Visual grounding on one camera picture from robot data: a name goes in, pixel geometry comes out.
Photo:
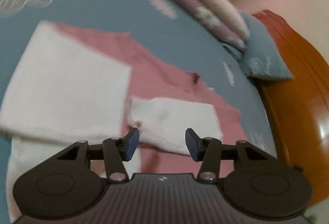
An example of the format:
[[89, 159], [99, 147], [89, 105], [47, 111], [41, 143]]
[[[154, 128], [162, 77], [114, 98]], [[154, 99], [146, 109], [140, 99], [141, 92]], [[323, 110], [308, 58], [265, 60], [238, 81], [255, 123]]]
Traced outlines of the pink and white knit sweater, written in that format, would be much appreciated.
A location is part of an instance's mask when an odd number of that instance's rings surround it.
[[196, 173], [185, 131], [226, 144], [245, 139], [239, 110], [201, 77], [167, 64], [129, 33], [40, 22], [7, 87], [1, 129], [12, 137], [6, 195], [19, 176], [68, 145], [99, 144], [137, 127], [133, 173]]

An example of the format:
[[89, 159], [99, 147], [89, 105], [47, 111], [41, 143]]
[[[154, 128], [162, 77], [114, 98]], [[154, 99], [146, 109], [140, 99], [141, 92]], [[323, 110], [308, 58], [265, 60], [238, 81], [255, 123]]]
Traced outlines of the wooden headboard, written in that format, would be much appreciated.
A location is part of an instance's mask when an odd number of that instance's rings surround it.
[[278, 159], [301, 167], [312, 185], [313, 206], [328, 198], [328, 64], [270, 10], [255, 13], [278, 46], [292, 80], [258, 81]]

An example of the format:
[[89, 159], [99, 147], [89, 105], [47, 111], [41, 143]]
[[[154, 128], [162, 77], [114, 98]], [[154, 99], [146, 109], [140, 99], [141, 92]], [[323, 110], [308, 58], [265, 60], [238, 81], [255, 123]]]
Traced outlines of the teal pillow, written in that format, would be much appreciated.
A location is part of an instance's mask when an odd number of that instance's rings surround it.
[[240, 15], [250, 30], [246, 50], [242, 53], [227, 43], [222, 46], [237, 60], [245, 76], [267, 81], [293, 79], [266, 26], [250, 14]]

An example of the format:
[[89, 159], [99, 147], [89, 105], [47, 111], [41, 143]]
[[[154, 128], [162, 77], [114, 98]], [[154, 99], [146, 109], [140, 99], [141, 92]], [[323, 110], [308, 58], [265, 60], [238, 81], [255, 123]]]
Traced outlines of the teal floral bed sheet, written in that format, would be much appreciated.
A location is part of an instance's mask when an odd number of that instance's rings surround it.
[[110, 32], [130, 32], [155, 56], [196, 72], [241, 113], [247, 139], [276, 155], [264, 105], [237, 61], [200, 23], [172, 0], [53, 0], [1, 15], [1, 93], [41, 20]]

